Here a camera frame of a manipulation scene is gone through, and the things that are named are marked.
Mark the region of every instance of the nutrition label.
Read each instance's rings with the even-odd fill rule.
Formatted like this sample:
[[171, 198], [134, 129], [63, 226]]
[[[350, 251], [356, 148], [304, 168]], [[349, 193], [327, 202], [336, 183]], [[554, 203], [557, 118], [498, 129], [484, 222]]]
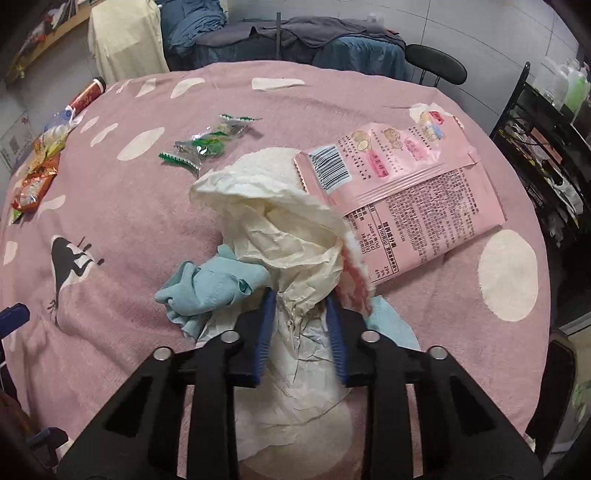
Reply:
[[355, 210], [347, 220], [359, 241], [372, 282], [447, 252], [476, 235], [479, 213], [462, 168]]
[[382, 281], [398, 273], [391, 220], [382, 221], [373, 203], [351, 212], [346, 219], [359, 240], [365, 264], [372, 268], [371, 281]]

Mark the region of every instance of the chair backrest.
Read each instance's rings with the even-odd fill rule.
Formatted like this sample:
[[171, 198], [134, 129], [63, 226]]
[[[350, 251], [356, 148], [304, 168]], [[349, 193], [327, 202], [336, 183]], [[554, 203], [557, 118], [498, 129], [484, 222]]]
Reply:
[[[468, 77], [468, 72], [461, 62], [435, 48], [416, 44], [407, 45], [404, 56], [406, 61], [415, 67], [435, 74], [437, 76], [435, 86], [437, 86], [439, 78], [454, 85], [461, 85]], [[423, 82], [424, 74], [425, 72], [421, 75], [420, 83]]]

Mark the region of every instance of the candy wrapper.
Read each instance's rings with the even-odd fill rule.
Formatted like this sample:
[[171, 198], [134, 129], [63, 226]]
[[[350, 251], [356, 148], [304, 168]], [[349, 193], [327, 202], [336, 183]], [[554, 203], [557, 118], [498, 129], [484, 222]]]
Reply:
[[49, 189], [60, 165], [60, 154], [45, 160], [22, 181], [17, 195], [11, 203], [19, 212], [30, 212], [39, 207], [41, 199]]
[[191, 140], [174, 143], [175, 152], [162, 152], [158, 156], [165, 162], [187, 167], [198, 177], [207, 160], [228, 153], [230, 143], [239, 138], [247, 127], [260, 118], [220, 115], [220, 123], [208, 127], [203, 133], [193, 135]]

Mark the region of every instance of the black metal shelf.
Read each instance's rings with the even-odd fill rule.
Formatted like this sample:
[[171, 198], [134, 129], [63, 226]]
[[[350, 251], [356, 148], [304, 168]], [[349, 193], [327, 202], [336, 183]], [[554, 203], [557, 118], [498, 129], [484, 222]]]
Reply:
[[[571, 119], [527, 83], [529, 67], [526, 64], [491, 139], [535, 207], [547, 244], [553, 323], [560, 327], [591, 311], [591, 148]], [[582, 201], [582, 210], [572, 190], [569, 196], [556, 191], [563, 179]], [[576, 220], [561, 197], [570, 199], [573, 209], [573, 202], [577, 204]], [[564, 223], [559, 235], [557, 218]]]

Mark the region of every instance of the round table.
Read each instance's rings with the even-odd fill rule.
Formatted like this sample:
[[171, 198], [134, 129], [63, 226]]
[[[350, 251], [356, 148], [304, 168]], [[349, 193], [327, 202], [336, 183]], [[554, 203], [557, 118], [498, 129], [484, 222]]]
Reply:
[[[256, 91], [254, 77], [305, 85]], [[220, 226], [214, 212], [189, 203], [192, 176], [162, 165], [158, 152], [214, 125], [220, 113], [262, 120], [260, 135], [237, 142], [219, 167], [267, 147], [306, 151], [371, 121], [407, 128], [413, 124], [408, 109], [420, 102], [435, 102], [460, 119], [507, 222], [377, 293], [412, 326], [424, 350], [445, 346], [524, 432], [544, 370], [550, 295], [538, 221], [511, 166], [435, 88], [278, 61], [119, 82], [87, 109], [67, 140], [45, 207], [8, 225], [5, 206], [2, 304], [20, 301], [31, 310], [30, 322], [5, 340], [25, 408], [43, 426], [75, 438], [155, 347], [192, 347], [163, 320], [153, 295], [182, 261], [200, 264], [215, 254]], [[71, 252], [90, 258], [91, 268], [66, 272], [56, 287], [58, 236]], [[47, 308], [56, 296], [54, 318]], [[243, 478], [353, 478], [361, 466], [364, 399], [364, 390], [352, 392], [291, 445], [242, 462]]]

